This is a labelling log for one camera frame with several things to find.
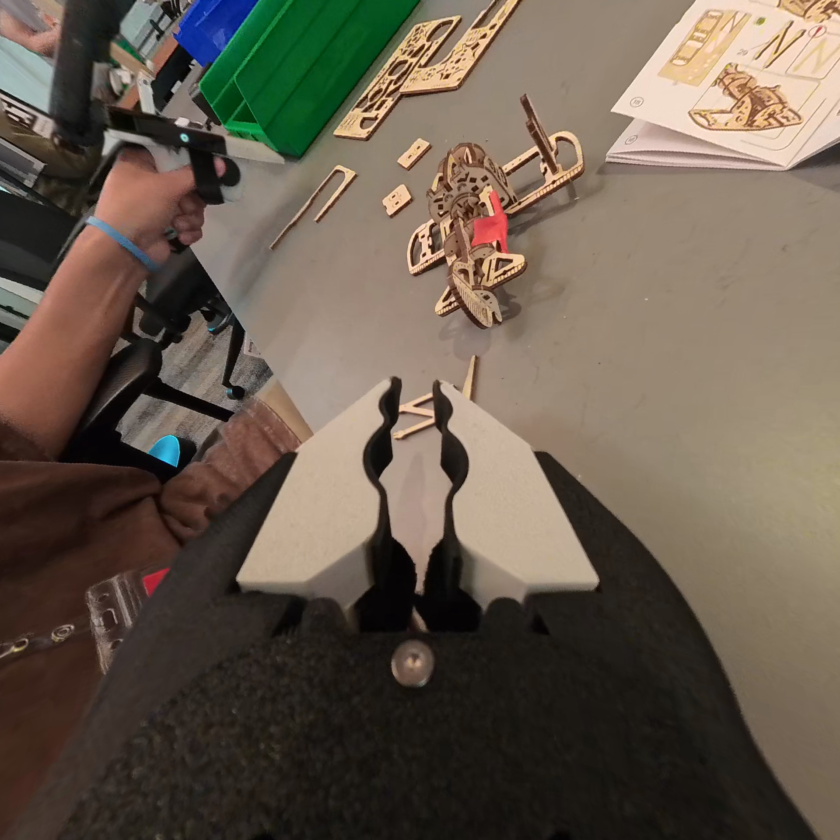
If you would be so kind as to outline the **grey desk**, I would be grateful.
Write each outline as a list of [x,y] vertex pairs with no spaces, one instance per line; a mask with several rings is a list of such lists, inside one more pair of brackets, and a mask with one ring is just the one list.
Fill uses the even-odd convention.
[[[648,547],[706,629],[766,760],[838,838],[838,166],[605,166],[613,104],[690,2],[521,2],[456,91],[405,98],[364,142],[257,165],[195,252],[318,429],[389,376],[436,379],[550,452]],[[581,141],[585,172],[511,221],[528,270],[489,331],[437,318],[412,277],[438,162],[504,163],[520,96]],[[410,171],[397,158],[432,144]],[[389,218],[405,183],[413,203]]]

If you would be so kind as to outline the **black office chair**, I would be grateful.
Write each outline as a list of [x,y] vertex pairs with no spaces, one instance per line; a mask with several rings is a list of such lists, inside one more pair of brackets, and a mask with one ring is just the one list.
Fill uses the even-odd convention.
[[[134,308],[140,304],[139,292],[127,321],[131,320]],[[233,416],[233,412],[221,406],[163,383],[161,369],[165,347],[166,342],[135,338],[121,350],[112,351],[87,410],[58,459],[96,463],[99,457],[104,457],[104,462],[108,463],[111,457],[105,455],[106,451],[122,443],[118,425],[141,396],[149,396],[216,421],[225,422]],[[3,421],[2,429],[18,433]]]

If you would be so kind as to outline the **wooden mechanical model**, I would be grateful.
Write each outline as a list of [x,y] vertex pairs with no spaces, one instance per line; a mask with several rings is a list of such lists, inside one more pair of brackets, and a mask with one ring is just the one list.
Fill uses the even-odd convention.
[[426,193],[430,222],[415,232],[406,253],[415,276],[446,263],[447,289],[436,314],[445,317],[459,309],[481,329],[502,322],[497,290],[528,266],[524,255],[502,254],[497,245],[471,246],[476,218],[491,213],[490,190],[498,192],[504,210],[518,197],[502,167],[480,145],[466,142],[450,149]]

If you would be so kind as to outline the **red tape piece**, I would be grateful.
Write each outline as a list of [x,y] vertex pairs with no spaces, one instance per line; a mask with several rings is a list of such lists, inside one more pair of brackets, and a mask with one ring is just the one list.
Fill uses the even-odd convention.
[[491,213],[486,217],[477,217],[471,239],[473,248],[482,245],[497,245],[502,254],[508,254],[508,216],[496,190],[488,193]]

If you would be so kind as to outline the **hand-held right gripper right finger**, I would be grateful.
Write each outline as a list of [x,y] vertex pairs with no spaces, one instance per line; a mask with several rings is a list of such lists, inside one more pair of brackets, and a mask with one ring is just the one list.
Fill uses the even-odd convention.
[[450,488],[426,608],[475,614],[501,598],[594,592],[599,575],[532,447],[451,384],[436,382],[433,397]]

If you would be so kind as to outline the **person's left hand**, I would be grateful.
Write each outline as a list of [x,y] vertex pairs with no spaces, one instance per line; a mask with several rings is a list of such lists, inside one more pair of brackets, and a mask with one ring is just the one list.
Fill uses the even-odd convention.
[[[129,146],[108,174],[93,215],[163,264],[172,250],[170,235],[186,247],[202,239],[205,207],[189,165],[161,172],[148,150]],[[133,273],[148,272],[97,229],[87,227],[86,234],[104,263]]]

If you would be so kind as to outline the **blue wristband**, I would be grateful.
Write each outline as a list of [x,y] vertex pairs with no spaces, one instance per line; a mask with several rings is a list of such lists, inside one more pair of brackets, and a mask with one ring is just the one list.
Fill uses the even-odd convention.
[[115,227],[104,222],[100,218],[90,215],[85,219],[86,227],[94,228],[106,235],[116,245],[121,247],[137,262],[139,262],[149,273],[154,274],[161,270],[162,264],[157,263],[152,257],[137,246],[130,238],[122,234]]

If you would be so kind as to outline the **instruction booklet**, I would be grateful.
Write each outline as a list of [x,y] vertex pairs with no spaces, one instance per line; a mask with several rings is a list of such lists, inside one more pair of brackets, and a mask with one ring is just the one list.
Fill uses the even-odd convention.
[[611,164],[787,172],[839,141],[839,2],[694,2],[619,98]]

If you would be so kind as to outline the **person's brown garment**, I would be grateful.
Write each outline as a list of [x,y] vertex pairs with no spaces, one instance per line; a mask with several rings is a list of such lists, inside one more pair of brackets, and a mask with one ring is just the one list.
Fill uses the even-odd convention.
[[[91,586],[162,566],[312,431],[271,380],[166,483],[133,467],[47,459],[2,426],[3,642],[83,614]],[[2,666],[1,830],[44,783],[102,677],[93,642],[70,640]]]

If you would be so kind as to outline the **green plastic bin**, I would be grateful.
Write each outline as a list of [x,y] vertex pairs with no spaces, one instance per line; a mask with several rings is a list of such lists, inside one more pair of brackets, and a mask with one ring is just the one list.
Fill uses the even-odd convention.
[[417,1],[260,1],[199,82],[226,131],[303,156]]

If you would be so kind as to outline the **laser-cut plywood sheet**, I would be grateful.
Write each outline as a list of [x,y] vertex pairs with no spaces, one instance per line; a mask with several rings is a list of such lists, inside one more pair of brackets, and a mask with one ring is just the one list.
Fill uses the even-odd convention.
[[440,60],[435,57],[459,26],[461,16],[442,17],[412,26],[333,135],[345,140],[367,141],[401,99],[461,88],[519,5],[519,1],[489,4]]

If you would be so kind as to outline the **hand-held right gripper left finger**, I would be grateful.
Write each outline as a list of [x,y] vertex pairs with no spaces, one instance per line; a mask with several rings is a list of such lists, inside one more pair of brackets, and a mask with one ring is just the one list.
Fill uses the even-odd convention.
[[302,444],[237,575],[243,592],[330,599],[372,632],[408,628],[417,573],[382,473],[402,382],[388,377]]

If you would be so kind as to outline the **wooden loop frame piece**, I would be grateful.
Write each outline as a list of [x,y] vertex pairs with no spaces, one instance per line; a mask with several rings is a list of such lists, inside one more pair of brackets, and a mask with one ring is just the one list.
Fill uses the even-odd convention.
[[522,167],[536,159],[539,159],[540,171],[544,178],[543,184],[538,189],[535,189],[528,195],[517,197],[516,201],[505,208],[505,212],[508,216],[512,217],[526,209],[530,209],[537,203],[541,202],[544,198],[551,196],[566,186],[571,185],[574,181],[576,181],[576,179],[583,175],[585,171],[585,159],[581,143],[576,135],[568,131],[559,131],[549,135],[549,141],[553,150],[553,157],[555,159],[558,157],[558,147],[560,144],[565,143],[572,146],[575,152],[575,163],[571,168],[564,169],[560,163],[554,161],[557,165],[557,171],[552,172],[548,163],[546,163],[543,159],[543,153],[540,147],[538,147],[538,145],[534,145],[517,158],[504,164],[502,170],[504,171],[505,176],[509,179]]

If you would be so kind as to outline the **blue plastic bin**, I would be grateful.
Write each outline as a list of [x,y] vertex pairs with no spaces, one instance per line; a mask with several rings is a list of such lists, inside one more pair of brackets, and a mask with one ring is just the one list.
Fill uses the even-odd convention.
[[222,53],[257,1],[195,1],[174,33],[180,47],[201,67]]

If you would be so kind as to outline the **clear plastic badge holder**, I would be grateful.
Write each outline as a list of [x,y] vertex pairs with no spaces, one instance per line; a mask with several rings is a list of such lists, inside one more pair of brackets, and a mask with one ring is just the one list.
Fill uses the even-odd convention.
[[141,609],[162,583],[168,567],[130,570],[116,574],[87,589],[86,606],[91,636],[96,647],[98,665],[105,675],[124,642],[137,623]]

